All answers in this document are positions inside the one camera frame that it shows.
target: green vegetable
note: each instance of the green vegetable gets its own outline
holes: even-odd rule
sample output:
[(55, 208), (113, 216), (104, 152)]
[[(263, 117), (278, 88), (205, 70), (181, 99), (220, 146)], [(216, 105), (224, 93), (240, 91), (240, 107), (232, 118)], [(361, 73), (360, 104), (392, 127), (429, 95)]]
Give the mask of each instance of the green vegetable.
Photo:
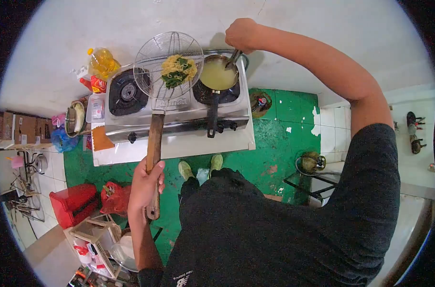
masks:
[[(183, 71), (189, 69), (192, 66), (191, 64), (187, 64), (187, 59), (181, 57), (179, 57), (176, 60), (176, 62), (178, 62), (180, 65), (184, 65), (184, 64), (187, 65), (183, 67)], [(167, 87), (167, 89), (172, 89), (184, 83), (186, 77), (187, 77), (186, 73), (181, 71), (176, 71), (176, 72), (170, 72), (168, 73), (168, 75), (162, 76), (162, 80), (165, 82), (165, 86)]]

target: new balance logo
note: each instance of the new balance logo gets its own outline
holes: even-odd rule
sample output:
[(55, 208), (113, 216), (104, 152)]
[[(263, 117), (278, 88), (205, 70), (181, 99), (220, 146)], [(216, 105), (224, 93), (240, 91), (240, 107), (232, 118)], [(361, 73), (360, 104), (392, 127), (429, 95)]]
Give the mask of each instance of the new balance logo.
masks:
[(187, 283), (187, 279), (189, 278), (189, 275), (187, 275), (186, 277), (184, 277), (184, 278), (181, 278), (181, 279), (179, 279), (178, 280), (178, 283), (176, 284), (176, 287), (183, 287), (183, 286), (186, 286), (186, 283)]

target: red chair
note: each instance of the red chair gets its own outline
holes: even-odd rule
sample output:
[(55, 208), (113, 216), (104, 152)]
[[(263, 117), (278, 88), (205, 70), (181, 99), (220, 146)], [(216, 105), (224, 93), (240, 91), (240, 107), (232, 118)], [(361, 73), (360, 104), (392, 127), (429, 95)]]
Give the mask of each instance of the red chair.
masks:
[(49, 197), (56, 220), (63, 229), (82, 222), (93, 213), (99, 203), (96, 186), (87, 183), (60, 192), (50, 192)]

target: stove burner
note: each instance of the stove burner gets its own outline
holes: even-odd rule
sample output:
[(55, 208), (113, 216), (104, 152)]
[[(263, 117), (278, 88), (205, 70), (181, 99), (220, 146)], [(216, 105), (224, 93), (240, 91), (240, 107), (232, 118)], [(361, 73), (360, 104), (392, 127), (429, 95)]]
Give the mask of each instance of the stove burner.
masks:
[[(192, 87), (192, 91), (195, 99), (202, 104), (209, 105), (212, 102), (211, 89), (205, 86), (200, 80)], [(219, 96), (219, 103), (225, 104), (230, 103), (236, 99), (240, 95), (240, 80), (230, 89), (225, 89), (221, 91)]]
[[(147, 73), (143, 75), (150, 82)], [(114, 116), (124, 116), (139, 112), (147, 105), (149, 97), (138, 89), (134, 80), (133, 70), (129, 69), (118, 74), (111, 80), (109, 87), (109, 111)]]
[(122, 100), (131, 100), (135, 93), (136, 87), (132, 83), (129, 83), (122, 88), (120, 95), (122, 96)]

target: cardboard box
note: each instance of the cardboard box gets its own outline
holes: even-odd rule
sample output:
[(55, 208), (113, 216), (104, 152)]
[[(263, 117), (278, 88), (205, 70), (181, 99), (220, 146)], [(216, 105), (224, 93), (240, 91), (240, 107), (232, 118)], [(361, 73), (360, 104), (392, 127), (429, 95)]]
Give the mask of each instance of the cardboard box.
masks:
[(15, 146), (26, 147), (36, 143), (36, 118), (15, 115)]
[(12, 129), (14, 114), (11, 112), (0, 112), (0, 140), (12, 140)]
[(52, 143), (53, 132), (52, 120), (48, 118), (38, 118), (36, 121), (36, 144), (34, 146), (42, 146)]

